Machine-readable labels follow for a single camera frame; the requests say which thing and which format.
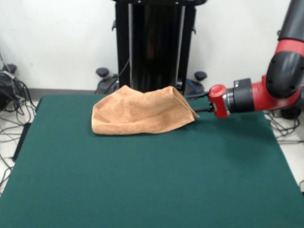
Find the black equipment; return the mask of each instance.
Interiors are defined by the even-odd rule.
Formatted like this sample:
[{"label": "black equipment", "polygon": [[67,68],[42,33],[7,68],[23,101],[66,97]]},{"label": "black equipment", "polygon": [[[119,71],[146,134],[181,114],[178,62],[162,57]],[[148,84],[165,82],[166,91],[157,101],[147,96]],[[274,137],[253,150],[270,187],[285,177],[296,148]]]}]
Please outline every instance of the black equipment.
[{"label": "black equipment", "polygon": [[0,70],[0,111],[11,101],[18,102],[18,96],[22,96],[20,84],[14,81],[16,69],[15,65],[9,64]]},{"label": "black equipment", "polygon": [[195,7],[206,0],[115,0],[119,86],[185,91]]}]

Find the black stand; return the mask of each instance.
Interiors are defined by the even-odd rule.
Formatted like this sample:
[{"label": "black stand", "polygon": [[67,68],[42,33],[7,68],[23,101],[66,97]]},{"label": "black stand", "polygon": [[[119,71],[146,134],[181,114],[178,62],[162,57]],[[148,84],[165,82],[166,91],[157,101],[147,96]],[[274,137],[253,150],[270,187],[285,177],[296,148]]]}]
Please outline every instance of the black stand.
[{"label": "black stand", "polygon": [[206,0],[116,0],[120,87],[185,91],[195,6]]}]

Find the cable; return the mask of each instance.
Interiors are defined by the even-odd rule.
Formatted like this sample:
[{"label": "cable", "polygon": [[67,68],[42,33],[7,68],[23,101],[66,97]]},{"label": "cable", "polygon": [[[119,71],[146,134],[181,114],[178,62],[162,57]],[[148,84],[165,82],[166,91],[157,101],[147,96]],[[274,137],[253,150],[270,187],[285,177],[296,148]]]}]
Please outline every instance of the cable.
[{"label": "cable", "polygon": [[5,159],[2,157],[2,154],[1,154],[1,151],[0,151],[0,159],[1,159],[1,161],[3,161],[3,163],[6,165],[6,167],[10,167],[7,163],[6,163],[6,161],[5,161]]},{"label": "cable", "polygon": [[[10,173],[9,173],[9,175],[6,177],[6,172],[7,172],[8,170],[10,171]],[[10,178],[10,175],[11,175],[12,170],[13,170],[13,167],[8,167],[8,168],[4,171],[2,180],[0,181],[0,188],[1,188],[2,185]]]},{"label": "cable", "polygon": [[4,128],[3,130],[0,131],[0,133],[3,133],[4,131],[6,130],[9,130],[9,129],[15,129],[17,127],[22,127],[23,125],[18,125],[18,126],[13,126],[13,127],[7,127],[7,128]]},{"label": "cable", "polygon": [[10,139],[10,140],[5,140],[5,141],[0,141],[0,143],[9,143],[9,142],[15,142],[16,143],[16,140],[18,140],[18,139],[20,139],[20,138],[12,138],[12,139]]},{"label": "cable", "polygon": [[2,54],[1,54],[1,49],[0,49],[0,60],[1,60],[2,64],[7,68],[7,70],[11,73],[10,69],[8,68],[8,66],[5,64],[5,62],[3,60],[3,57],[2,57]]},{"label": "cable", "polygon": [[[120,78],[120,76],[123,74],[123,72],[124,72],[124,71],[126,70],[126,68],[128,67],[129,63],[130,63],[130,59],[128,59],[127,63],[125,64],[125,66],[123,67],[123,69],[121,70],[121,72],[119,73],[119,75],[117,76],[117,78],[111,83],[111,85],[107,88],[107,90],[104,92],[104,94],[107,94],[107,92],[109,92],[109,90],[111,89],[111,87],[118,81],[118,79]],[[94,94],[97,93],[97,90],[98,90],[98,88],[99,88],[101,82],[103,82],[103,81],[100,81],[100,82],[98,83],[97,89],[96,89],[96,91],[95,91]]]},{"label": "cable", "polygon": [[302,143],[302,141],[293,141],[293,140],[286,140],[285,137],[291,135],[295,132],[295,130],[300,126],[299,118],[295,118],[293,121],[292,127],[283,127],[276,119],[282,118],[281,116],[277,115],[277,110],[274,111],[267,111],[265,112],[267,119],[269,121],[270,126],[273,130],[279,133],[277,136],[277,140],[280,144],[295,144],[295,143]]},{"label": "cable", "polygon": [[13,157],[6,157],[6,158],[3,158],[3,159],[13,159]]},{"label": "cable", "polygon": [[9,137],[9,138],[11,138],[11,140],[9,140],[9,141],[0,141],[0,143],[7,143],[7,142],[11,142],[11,141],[14,141],[15,142],[15,144],[17,145],[17,143],[16,143],[16,140],[17,139],[19,139],[19,138],[17,138],[17,139],[14,139],[13,137],[11,137],[9,134],[7,134],[7,133],[4,133],[7,137]]},{"label": "cable", "polygon": [[10,135],[22,135],[22,134],[19,134],[19,133],[9,133]]},{"label": "cable", "polygon": [[16,81],[19,82],[19,83],[21,83],[21,84],[23,85],[23,87],[24,87],[25,90],[26,90],[27,98],[28,98],[30,104],[36,109],[37,107],[33,104],[33,101],[32,101],[32,98],[31,98],[31,96],[30,96],[28,87],[27,87],[23,82],[21,82],[21,81],[19,81],[19,80],[17,80],[17,79],[16,79]]},{"label": "cable", "polygon": [[194,94],[196,94],[197,91],[196,91],[196,88],[195,88],[194,84],[192,83],[192,81],[190,79],[187,79],[187,83],[191,86]]},{"label": "cable", "polygon": [[12,123],[12,124],[20,125],[20,124],[17,123],[17,122],[14,122],[14,121],[11,121],[11,120],[8,120],[8,119],[4,119],[4,118],[1,117],[1,116],[0,116],[0,119],[4,120],[4,121],[6,121],[6,122],[10,122],[10,123]]},{"label": "cable", "polygon": [[112,89],[112,92],[111,92],[111,93],[114,93],[114,92],[115,92],[115,89],[117,88],[117,86],[118,86],[118,83],[117,83],[117,81],[116,81],[115,85],[113,86],[113,89]]}]

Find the green tabletop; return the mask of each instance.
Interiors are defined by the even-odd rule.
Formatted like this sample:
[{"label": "green tabletop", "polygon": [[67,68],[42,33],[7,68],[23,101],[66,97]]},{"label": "green tabletop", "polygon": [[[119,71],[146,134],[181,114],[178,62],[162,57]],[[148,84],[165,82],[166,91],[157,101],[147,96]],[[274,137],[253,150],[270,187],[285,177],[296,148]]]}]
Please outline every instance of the green tabletop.
[{"label": "green tabletop", "polygon": [[100,98],[42,99],[0,198],[1,228],[304,228],[304,198],[262,113],[98,136]]}]

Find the crumpled towel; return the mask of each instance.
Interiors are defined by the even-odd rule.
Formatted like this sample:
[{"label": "crumpled towel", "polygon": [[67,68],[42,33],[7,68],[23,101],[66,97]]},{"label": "crumpled towel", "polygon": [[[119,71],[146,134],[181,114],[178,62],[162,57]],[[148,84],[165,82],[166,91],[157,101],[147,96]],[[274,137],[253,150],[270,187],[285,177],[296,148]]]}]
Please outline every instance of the crumpled towel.
[{"label": "crumpled towel", "polygon": [[141,93],[125,85],[94,105],[92,130],[107,135],[157,134],[187,125],[195,117],[199,116],[172,86]]}]

